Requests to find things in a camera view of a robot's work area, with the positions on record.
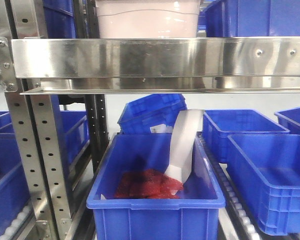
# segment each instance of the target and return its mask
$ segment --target crate rim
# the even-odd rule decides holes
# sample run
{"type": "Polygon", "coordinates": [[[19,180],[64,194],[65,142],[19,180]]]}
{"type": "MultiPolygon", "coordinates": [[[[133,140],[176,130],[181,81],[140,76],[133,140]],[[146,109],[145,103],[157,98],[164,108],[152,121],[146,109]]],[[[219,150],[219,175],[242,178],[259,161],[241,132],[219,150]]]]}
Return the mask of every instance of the crate rim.
{"type": "Polygon", "coordinates": [[[295,120],[293,120],[293,119],[291,119],[291,118],[283,115],[284,112],[288,112],[288,111],[291,111],[291,110],[297,110],[297,109],[300,109],[300,106],[294,107],[294,108],[290,108],[290,109],[287,109],[287,110],[276,111],[274,113],[274,115],[277,116],[278,118],[282,118],[284,120],[287,120],[287,121],[289,121],[289,122],[297,125],[298,127],[300,127],[300,123],[299,122],[297,122],[297,121],[295,121],[295,120]]]}
{"type": "Polygon", "coordinates": [[[275,122],[274,120],[270,119],[269,117],[265,116],[264,114],[262,114],[261,112],[252,109],[252,108],[238,108],[238,109],[207,109],[204,111],[204,116],[207,117],[207,119],[212,123],[212,125],[221,133],[247,133],[247,134],[258,134],[258,133],[271,133],[271,132],[280,132],[280,133],[290,133],[290,130],[282,125],[280,125],[279,123],[275,122]],[[215,121],[213,121],[211,119],[211,117],[208,115],[207,111],[240,111],[240,110],[248,110],[248,111],[253,111],[259,115],[261,115],[262,117],[264,117],[265,119],[267,119],[268,121],[270,121],[271,123],[275,124],[277,127],[280,127],[282,130],[273,130],[273,131],[231,131],[231,130],[221,130],[219,128],[219,126],[215,123],[215,121]]]}
{"type": "Polygon", "coordinates": [[[292,138],[292,137],[298,137],[300,138],[299,134],[231,134],[227,138],[230,140],[230,142],[234,145],[234,147],[242,154],[244,159],[247,161],[249,166],[255,171],[255,173],[258,175],[258,177],[262,180],[262,183],[265,184],[266,186],[273,188],[273,189],[293,189],[293,190],[300,190],[300,186],[292,186],[292,185],[275,185],[270,183],[265,176],[259,171],[259,169],[256,167],[256,165],[251,161],[251,159],[245,154],[243,149],[237,144],[237,142],[233,139],[242,137],[242,136],[247,136],[248,138],[253,138],[253,137],[264,137],[267,138],[269,136],[276,136],[280,138],[292,138]]]}
{"type": "Polygon", "coordinates": [[[0,191],[5,185],[9,183],[9,180],[11,180],[16,175],[17,170],[21,167],[22,167],[22,163],[19,162],[17,165],[11,168],[10,171],[4,174],[4,176],[0,179],[0,191]]]}
{"type": "Polygon", "coordinates": [[[125,124],[126,122],[133,121],[134,119],[138,119],[138,118],[140,118],[140,117],[148,117],[148,116],[150,117],[150,116],[153,116],[153,112],[156,112],[156,111],[159,111],[159,110],[162,110],[162,109],[166,109],[166,108],[171,108],[171,106],[180,104],[180,102],[182,102],[182,101],[184,102],[184,105],[187,106],[187,105],[186,105],[186,102],[185,102],[186,99],[185,99],[185,97],[184,97],[181,93],[158,93],[158,94],[161,94],[161,95],[163,95],[163,94],[174,94],[174,95],[178,95],[178,96],[180,97],[180,99],[179,99],[178,102],[172,103],[171,105],[167,105],[167,106],[164,106],[164,107],[159,108],[159,109],[157,109],[157,110],[154,110],[154,111],[151,111],[151,112],[147,112],[147,113],[145,113],[145,114],[142,114],[142,115],[139,115],[139,116],[135,116],[135,117],[132,117],[132,118],[129,118],[129,119],[127,119],[127,120],[122,121],[122,118],[123,118],[123,116],[124,116],[124,114],[125,114],[125,112],[126,112],[126,109],[127,109],[127,107],[129,106],[130,103],[132,103],[132,102],[134,102],[134,101],[138,101],[138,100],[144,99],[144,98],[147,98],[147,97],[150,97],[152,94],[147,95],[147,96],[144,96],[144,97],[139,98],[139,99],[136,99],[136,100],[134,100],[134,101],[128,102],[128,103],[126,103],[126,104],[124,105],[123,111],[122,111],[122,113],[121,113],[121,115],[120,115],[119,120],[117,121],[117,123],[120,125],[120,124],[125,124]]]}
{"type": "MultiPolygon", "coordinates": [[[[171,136],[171,133],[157,133],[159,135],[171,136]]],[[[123,134],[116,135],[113,138],[111,146],[108,148],[107,152],[101,161],[100,171],[96,177],[93,187],[89,193],[86,201],[86,206],[88,209],[131,209],[131,210],[178,210],[178,209],[220,209],[224,208],[226,205],[226,200],[221,190],[221,187],[217,181],[214,170],[211,164],[208,162],[208,157],[203,152],[203,149],[199,149],[200,153],[204,153],[206,156],[206,161],[204,164],[207,167],[209,178],[215,190],[216,199],[95,199],[97,188],[101,183],[101,179],[104,175],[106,167],[109,163],[110,155],[114,151],[115,143],[117,138],[125,138],[127,136],[133,136],[133,134],[123,134]]],[[[198,137],[196,137],[194,144],[199,144],[202,146],[198,137]]]]}

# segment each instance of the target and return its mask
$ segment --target stainless steel shelf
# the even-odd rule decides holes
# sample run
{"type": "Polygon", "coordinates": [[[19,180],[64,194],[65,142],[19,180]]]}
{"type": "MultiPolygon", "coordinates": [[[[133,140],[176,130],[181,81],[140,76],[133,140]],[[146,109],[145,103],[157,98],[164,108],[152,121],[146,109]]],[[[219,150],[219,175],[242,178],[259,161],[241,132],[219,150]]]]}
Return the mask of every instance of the stainless steel shelf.
{"type": "Polygon", "coordinates": [[[300,37],[15,39],[26,94],[300,92],[300,37]]]}

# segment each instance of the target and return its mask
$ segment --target perforated metal upright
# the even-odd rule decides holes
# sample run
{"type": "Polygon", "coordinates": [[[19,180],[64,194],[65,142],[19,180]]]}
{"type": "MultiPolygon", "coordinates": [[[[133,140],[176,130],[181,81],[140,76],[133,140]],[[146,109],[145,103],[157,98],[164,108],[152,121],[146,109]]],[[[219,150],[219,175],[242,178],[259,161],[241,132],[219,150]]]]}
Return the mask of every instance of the perforated metal upright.
{"type": "MultiPolygon", "coordinates": [[[[74,7],[80,7],[76,9],[76,20],[78,22],[80,19],[84,24],[83,5],[76,5],[79,2],[74,4],[74,7]]],[[[72,227],[80,202],[75,202],[73,181],[78,185],[78,180],[70,177],[58,97],[20,95],[40,87],[40,81],[16,79],[11,58],[11,39],[48,37],[43,1],[0,0],[0,37],[7,39],[0,38],[0,78],[4,81],[5,97],[30,190],[36,226],[43,233],[40,238],[62,240],[72,227]]],[[[100,151],[105,150],[103,144],[108,143],[107,129],[104,129],[107,127],[104,95],[99,109],[96,107],[97,99],[97,96],[86,96],[90,139],[99,150],[93,153],[94,169],[103,155],[100,151]]]]}
{"type": "Polygon", "coordinates": [[[20,95],[20,93],[31,89],[31,87],[29,87],[25,79],[15,78],[9,49],[11,39],[18,38],[18,35],[22,35],[22,31],[31,30],[37,35],[45,34],[44,28],[40,31],[36,29],[36,24],[34,24],[36,17],[36,14],[28,13],[24,17],[28,19],[28,27],[15,28],[15,20],[10,3],[0,0],[0,37],[7,39],[7,41],[0,40],[0,63],[4,63],[3,66],[0,66],[0,78],[9,79],[9,82],[5,82],[4,85],[6,88],[5,97],[11,114],[28,188],[31,193],[36,226],[41,230],[40,232],[43,234],[42,237],[44,239],[58,239],[47,176],[40,145],[38,144],[39,139],[32,105],[29,96],[20,95]]]}

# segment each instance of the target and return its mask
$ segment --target red item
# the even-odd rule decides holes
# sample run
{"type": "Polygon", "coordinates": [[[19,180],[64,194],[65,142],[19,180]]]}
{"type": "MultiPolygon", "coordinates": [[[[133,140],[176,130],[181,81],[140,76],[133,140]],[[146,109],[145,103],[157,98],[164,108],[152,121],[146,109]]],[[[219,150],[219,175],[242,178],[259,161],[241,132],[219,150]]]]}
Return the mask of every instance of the red item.
{"type": "Polygon", "coordinates": [[[178,180],[157,170],[148,169],[125,172],[114,197],[124,199],[179,199],[178,196],[172,193],[183,189],[182,183],[178,180]]]}
{"type": "Polygon", "coordinates": [[[159,194],[161,179],[162,177],[159,175],[150,175],[142,181],[134,182],[130,187],[129,196],[139,199],[159,194]]]}
{"type": "Polygon", "coordinates": [[[163,179],[161,182],[161,192],[170,192],[173,190],[180,191],[183,189],[184,187],[182,186],[181,182],[172,177],[163,175],[163,179]]]}

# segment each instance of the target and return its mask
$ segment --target white roller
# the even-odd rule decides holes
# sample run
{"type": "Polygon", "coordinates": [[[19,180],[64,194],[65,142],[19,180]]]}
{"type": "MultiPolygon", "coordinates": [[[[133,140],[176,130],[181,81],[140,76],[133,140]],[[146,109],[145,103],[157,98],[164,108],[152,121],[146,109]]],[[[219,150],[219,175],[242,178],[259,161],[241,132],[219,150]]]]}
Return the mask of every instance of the white roller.
{"type": "Polygon", "coordinates": [[[9,227],[6,228],[6,230],[4,232],[4,235],[13,236],[16,231],[17,231],[17,229],[15,227],[9,226],[9,227]]]}

